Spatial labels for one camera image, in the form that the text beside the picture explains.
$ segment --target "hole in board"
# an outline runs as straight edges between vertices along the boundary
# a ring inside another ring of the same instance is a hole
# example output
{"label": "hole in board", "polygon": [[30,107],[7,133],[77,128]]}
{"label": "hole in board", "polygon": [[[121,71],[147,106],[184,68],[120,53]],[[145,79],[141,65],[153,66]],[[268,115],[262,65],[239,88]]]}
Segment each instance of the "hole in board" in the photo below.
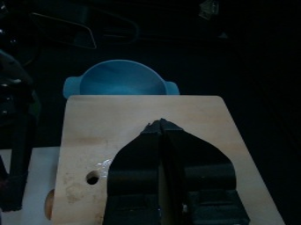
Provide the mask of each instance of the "hole in board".
{"label": "hole in board", "polygon": [[85,177],[85,181],[89,185],[94,185],[98,181],[98,173],[97,171],[90,171]]}

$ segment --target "blue bowl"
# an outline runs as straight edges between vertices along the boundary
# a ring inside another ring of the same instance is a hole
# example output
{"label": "blue bowl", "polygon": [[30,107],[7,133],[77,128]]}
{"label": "blue bowl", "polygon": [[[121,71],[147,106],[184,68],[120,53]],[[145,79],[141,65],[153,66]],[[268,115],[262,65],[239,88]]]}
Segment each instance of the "blue bowl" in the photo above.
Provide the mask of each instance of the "blue bowl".
{"label": "blue bowl", "polygon": [[70,95],[179,95],[179,89],[145,65],[109,60],[93,65],[81,76],[65,79],[62,96]]}

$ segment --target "black cable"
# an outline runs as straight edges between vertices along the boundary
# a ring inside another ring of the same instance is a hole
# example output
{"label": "black cable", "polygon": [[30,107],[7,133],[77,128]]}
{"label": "black cable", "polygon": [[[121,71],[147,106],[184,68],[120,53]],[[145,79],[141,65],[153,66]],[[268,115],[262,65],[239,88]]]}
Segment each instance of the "black cable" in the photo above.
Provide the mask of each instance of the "black cable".
{"label": "black cable", "polygon": [[127,44],[131,44],[133,43],[139,37],[140,37],[140,28],[139,28],[139,25],[136,24],[136,22],[133,22],[132,20],[129,20],[128,18],[114,14],[113,12],[109,12],[109,11],[105,11],[105,10],[100,10],[98,8],[94,8],[93,9],[98,12],[101,12],[102,14],[106,14],[114,18],[117,18],[119,20],[124,21],[125,23],[131,24],[132,28],[133,28],[133,37],[131,38],[131,40],[128,41],[124,41],[124,42],[109,42],[110,44],[116,44],[116,45],[127,45]]}

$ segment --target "wooden board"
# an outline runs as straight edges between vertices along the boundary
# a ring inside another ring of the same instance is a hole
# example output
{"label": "wooden board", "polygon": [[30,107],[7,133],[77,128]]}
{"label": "wooden board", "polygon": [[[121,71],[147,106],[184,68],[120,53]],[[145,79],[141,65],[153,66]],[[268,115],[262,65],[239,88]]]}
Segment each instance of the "wooden board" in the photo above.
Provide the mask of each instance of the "wooden board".
{"label": "wooden board", "polygon": [[[53,225],[101,224],[108,162],[145,125],[160,118],[209,142],[231,160],[250,224],[284,224],[222,98],[72,96],[62,124]],[[85,177],[92,171],[100,180],[88,185]]]}

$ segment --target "cutting board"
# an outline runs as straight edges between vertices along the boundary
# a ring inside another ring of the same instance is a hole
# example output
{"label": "cutting board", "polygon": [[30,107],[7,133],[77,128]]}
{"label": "cutting board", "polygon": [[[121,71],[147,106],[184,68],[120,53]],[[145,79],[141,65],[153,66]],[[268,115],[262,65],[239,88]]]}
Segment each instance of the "cutting board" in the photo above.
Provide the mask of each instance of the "cutting board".
{"label": "cutting board", "polygon": [[[228,157],[250,224],[284,224],[220,97],[72,96],[62,123],[53,225],[101,224],[110,160],[145,125],[160,118],[211,143]],[[160,188],[161,225],[171,224],[164,196]]]}

